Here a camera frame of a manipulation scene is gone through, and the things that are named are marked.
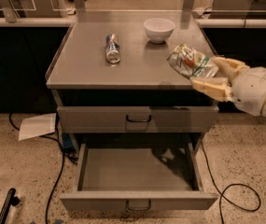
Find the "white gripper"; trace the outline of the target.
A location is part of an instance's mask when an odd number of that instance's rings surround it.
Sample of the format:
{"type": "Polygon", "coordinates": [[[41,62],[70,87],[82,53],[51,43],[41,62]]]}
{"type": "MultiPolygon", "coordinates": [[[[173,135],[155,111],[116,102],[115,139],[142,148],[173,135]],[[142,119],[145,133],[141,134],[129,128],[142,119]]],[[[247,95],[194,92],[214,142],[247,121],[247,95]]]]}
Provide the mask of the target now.
{"type": "Polygon", "coordinates": [[[239,110],[266,116],[266,68],[249,68],[242,61],[224,57],[212,61],[224,77],[192,77],[193,89],[219,102],[232,101],[234,96],[239,110]]]}

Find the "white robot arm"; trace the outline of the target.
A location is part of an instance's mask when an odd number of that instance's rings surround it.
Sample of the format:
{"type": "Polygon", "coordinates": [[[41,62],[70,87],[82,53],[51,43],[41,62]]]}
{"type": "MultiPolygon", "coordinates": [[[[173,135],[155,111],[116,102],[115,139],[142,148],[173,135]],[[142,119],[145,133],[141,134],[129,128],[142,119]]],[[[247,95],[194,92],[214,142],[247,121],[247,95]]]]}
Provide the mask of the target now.
{"type": "Polygon", "coordinates": [[[192,87],[219,102],[232,102],[247,114],[266,117],[266,68],[223,57],[211,61],[220,77],[192,77],[192,87]]]}

